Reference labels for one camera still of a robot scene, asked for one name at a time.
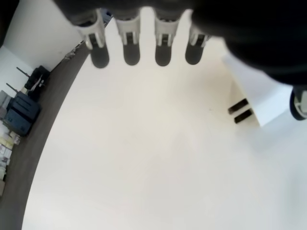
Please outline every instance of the white tabletop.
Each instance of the white tabletop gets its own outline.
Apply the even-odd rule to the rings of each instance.
[[[96,69],[88,58],[65,98],[23,230],[307,228],[307,123],[286,113],[263,129],[252,117],[235,125],[225,47],[212,39],[201,62],[187,64],[188,17],[165,68],[154,61],[150,9],[135,67],[110,22],[110,63]]]

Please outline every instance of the robotic finger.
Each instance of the robotic finger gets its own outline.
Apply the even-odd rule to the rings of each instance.
[[[167,66],[182,13],[193,9],[186,61],[199,63],[210,36],[225,40],[241,61],[264,71],[272,79],[294,86],[290,110],[298,120],[307,118],[307,14],[304,1],[253,4],[233,0],[54,0],[79,30],[91,52],[93,64],[109,63],[100,8],[115,17],[128,65],[140,60],[140,8],[155,13],[155,60]]]

